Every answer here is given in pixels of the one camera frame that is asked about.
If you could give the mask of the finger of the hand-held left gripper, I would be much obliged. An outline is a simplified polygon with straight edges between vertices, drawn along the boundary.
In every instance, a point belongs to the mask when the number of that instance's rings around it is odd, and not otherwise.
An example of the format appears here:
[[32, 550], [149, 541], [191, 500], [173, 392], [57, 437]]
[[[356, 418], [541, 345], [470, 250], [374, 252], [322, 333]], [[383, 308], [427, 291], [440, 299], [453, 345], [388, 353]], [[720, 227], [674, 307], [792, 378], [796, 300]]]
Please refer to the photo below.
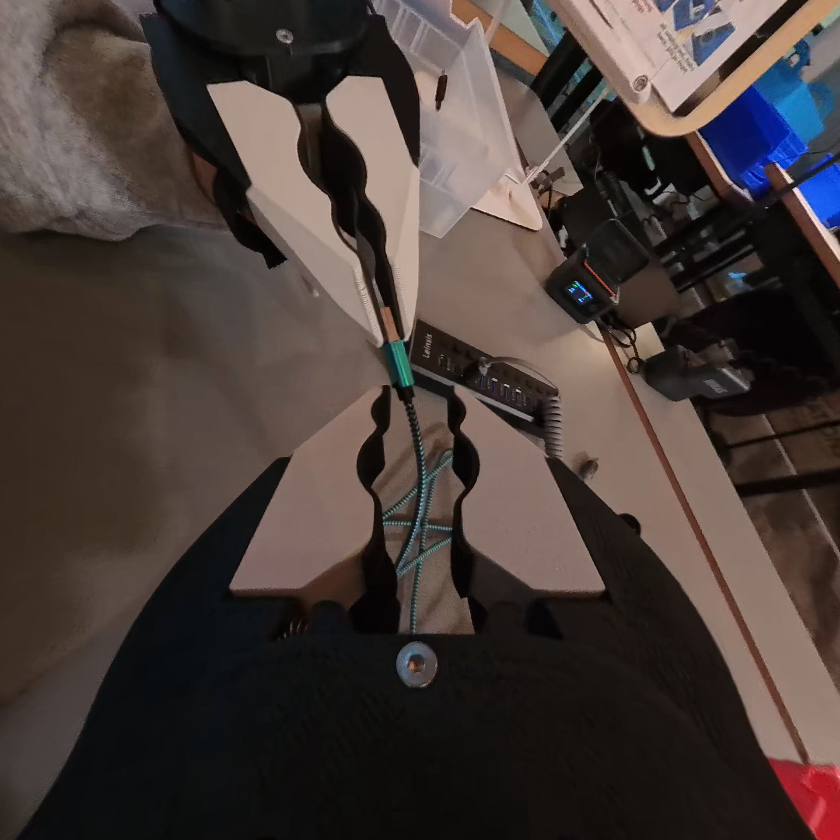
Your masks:
[[301, 163], [294, 106], [245, 80], [209, 84], [207, 92], [249, 178], [246, 198], [258, 227], [382, 347], [361, 261], [338, 232], [329, 196]]
[[419, 171], [381, 78], [346, 77], [326, 97], [321, 163], [345, 267], [319, 281], [369, 341], [406, 340], [419, 285]]

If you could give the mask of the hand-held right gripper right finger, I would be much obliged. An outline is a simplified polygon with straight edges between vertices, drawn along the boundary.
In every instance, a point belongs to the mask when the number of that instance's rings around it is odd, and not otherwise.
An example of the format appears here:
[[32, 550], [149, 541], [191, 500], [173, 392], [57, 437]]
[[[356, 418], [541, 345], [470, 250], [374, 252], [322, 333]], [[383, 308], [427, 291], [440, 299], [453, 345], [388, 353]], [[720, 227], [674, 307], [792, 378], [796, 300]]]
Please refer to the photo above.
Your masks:
[[552, 472], [562, 463], [494, 414], [464, 386], [448, 397], [453, 471], [450, 573], [476, 634], [490, 614], [527, 620], [537, 604], [606, 592]]

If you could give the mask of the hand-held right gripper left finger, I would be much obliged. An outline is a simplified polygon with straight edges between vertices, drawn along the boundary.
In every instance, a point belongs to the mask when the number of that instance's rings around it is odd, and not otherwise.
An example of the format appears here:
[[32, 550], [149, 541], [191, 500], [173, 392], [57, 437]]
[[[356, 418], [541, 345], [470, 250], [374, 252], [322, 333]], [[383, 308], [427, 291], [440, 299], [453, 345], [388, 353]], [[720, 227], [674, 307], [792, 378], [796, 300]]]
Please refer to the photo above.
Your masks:
[[286, 462], [231, 595], [287, 601], [279, 634], [302, 634], [320, 604], [359, 634], [394, 634], [401, 607], [373, 484], [385, 467], [392, 388], [369, 389]]

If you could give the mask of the black multi-port usb hub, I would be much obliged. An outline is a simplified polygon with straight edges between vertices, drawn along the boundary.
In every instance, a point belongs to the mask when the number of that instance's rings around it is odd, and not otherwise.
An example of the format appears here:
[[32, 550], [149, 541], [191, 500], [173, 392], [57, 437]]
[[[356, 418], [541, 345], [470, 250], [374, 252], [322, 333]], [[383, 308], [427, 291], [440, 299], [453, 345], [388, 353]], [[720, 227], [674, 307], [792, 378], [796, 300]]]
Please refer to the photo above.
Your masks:
[[521, 364], [479, 350], [422, 320], [416, 321], [408, 359], [418, 386], [441, 396], [460, 386], [512, 424], [542, 428], [549, 399], [560, 395]]

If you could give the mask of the red plastic bin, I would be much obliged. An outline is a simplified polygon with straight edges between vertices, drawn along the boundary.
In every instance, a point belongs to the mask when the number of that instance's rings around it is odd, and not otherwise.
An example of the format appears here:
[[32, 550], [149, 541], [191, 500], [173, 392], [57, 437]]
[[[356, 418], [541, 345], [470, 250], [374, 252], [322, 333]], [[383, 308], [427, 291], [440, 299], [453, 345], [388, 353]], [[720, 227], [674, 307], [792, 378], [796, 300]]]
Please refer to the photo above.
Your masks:
[[770, 759], [786, 794], [816, 839], [839, 839], [839, 768]]

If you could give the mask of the person's left forearm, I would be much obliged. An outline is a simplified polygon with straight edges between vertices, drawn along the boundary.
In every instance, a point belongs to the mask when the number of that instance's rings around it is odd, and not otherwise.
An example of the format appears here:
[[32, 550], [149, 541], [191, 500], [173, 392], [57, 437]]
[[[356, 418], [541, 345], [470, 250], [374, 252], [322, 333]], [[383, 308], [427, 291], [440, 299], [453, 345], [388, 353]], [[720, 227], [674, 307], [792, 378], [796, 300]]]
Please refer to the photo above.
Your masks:
[[220, 230], [140, 26], [152, 2], [1, 2], [1, 227], [112, 242]]

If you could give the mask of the clear plastic bin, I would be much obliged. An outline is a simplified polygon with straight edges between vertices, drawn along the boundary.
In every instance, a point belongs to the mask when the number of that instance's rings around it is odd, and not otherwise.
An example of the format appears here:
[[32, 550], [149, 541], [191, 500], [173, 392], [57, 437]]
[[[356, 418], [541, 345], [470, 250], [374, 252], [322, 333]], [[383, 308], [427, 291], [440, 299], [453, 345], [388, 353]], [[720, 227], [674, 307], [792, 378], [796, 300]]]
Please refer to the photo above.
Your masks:
[[[479, 21], [451, 2], [373, 1], [412, 68], [420, 101], [419, 226], [443, 238], [506, 173], [521, 174], [497, 69]], [[448, 88], [434, 109], [438, 75]]]

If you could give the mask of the white desk stand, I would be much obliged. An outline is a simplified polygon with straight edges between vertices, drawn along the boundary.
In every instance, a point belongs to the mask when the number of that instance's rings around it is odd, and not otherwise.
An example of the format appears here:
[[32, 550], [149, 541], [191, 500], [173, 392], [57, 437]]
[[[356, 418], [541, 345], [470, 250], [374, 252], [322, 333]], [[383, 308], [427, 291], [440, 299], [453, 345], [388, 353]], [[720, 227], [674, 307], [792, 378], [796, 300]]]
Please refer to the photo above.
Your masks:
[[571, 161], [569, 145], [583, 130], [602, 99], [602, 96], [597, 97], [572, 128], [556, 138], [541, 161], [530, 162], [528, 156], [521, 153], [524, 159], [522, 173], [504, 174], [472, 209], [520, 228], [539, 231], [543, 226], [545, 210], [551, 209], [557, 200], [571, 197], [583, 188], [582, 178]]

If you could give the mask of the black power adapter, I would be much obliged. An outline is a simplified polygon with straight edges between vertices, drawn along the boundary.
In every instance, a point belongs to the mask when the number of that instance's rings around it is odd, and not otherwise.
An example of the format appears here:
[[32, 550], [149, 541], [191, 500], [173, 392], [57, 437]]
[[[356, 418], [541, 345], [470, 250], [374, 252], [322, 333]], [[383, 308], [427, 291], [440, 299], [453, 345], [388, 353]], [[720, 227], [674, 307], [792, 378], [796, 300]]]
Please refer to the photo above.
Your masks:
[[749, 374], [729, 364], [709, 362], [679, 344], [643, 360], [639, 372], [649, 387], [674, 403], [699, 397], [720, 400], [752, 389]]

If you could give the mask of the black power bank with display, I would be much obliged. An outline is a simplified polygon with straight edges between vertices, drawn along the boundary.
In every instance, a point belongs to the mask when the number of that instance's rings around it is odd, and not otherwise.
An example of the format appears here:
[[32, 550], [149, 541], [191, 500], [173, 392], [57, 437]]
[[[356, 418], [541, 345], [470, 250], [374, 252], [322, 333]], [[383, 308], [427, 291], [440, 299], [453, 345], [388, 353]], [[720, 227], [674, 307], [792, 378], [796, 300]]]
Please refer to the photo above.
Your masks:
[[588, 239], [546, 279], [544, 290], [581, 325], [603, 318], [622, 287], [649, 264], [649, 254], [617, 218], [595, 227]]

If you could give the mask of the wooden instruction board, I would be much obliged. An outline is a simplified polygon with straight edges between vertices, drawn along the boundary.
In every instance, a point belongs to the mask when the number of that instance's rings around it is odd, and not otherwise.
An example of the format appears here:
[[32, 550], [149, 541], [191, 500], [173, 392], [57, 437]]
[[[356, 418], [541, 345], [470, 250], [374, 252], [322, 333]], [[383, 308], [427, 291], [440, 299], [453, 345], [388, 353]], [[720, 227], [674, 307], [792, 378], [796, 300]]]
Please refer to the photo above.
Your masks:
[[838, 1], [549, 2], [607, 85], [647, 131], [699, 131]]

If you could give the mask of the blue storage crate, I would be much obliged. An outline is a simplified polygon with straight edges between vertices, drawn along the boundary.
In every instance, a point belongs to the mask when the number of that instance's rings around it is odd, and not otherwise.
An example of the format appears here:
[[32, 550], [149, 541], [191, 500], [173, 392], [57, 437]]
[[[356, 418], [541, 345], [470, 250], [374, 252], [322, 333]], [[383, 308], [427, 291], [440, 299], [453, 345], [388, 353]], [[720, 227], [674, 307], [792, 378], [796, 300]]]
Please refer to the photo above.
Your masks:
[[838, 94], [814, 74], [816, 41], [798, 41], [700, 130], [728, 178], [752, 199], [771, 190], [768, 165], [789, 170], [806, 159], [810, 169], [830, 155], [811, 151], [838, 105]]

